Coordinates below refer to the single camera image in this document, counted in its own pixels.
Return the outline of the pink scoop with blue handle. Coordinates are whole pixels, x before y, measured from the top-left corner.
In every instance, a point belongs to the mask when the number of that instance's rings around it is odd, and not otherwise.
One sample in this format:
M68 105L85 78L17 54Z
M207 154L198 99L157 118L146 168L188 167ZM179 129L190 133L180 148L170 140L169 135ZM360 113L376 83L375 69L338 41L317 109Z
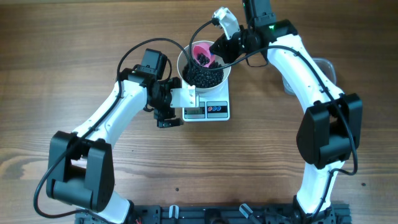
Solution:
M214 61L215 55L210 52L211 42L195 42L192 48L193 57L201 66L208 68Z

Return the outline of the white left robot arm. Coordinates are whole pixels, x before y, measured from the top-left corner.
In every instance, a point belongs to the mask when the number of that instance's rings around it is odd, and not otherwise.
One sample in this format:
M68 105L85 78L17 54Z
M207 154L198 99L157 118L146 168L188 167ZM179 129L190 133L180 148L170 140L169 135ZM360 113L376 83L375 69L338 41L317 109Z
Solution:
M73 132L57 132L50 141L45 176L49 198L77 207L76 213L107 223L140 223L134 204L114 189L112 150L135 115L153 112L158 128L182 125L171 107L179 78L164 80L171 62L162 52L146 49L142 62L121 70L112 93Z

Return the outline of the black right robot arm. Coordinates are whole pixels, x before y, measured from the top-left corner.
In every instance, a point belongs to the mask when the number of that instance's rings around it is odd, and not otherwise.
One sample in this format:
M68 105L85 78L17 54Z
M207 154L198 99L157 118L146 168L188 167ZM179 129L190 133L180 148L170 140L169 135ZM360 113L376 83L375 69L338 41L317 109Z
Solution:
M298 30L287 19L277 21L269 1L243 1L243 8L246 28L226 7L213 13L211 23L224 33L210 52L229 67L260 53L293 90L304 112L296 143L305 161L295 204L302 222L317 222L330 213L337 173L358 171L363 102L326 77L306 51Z

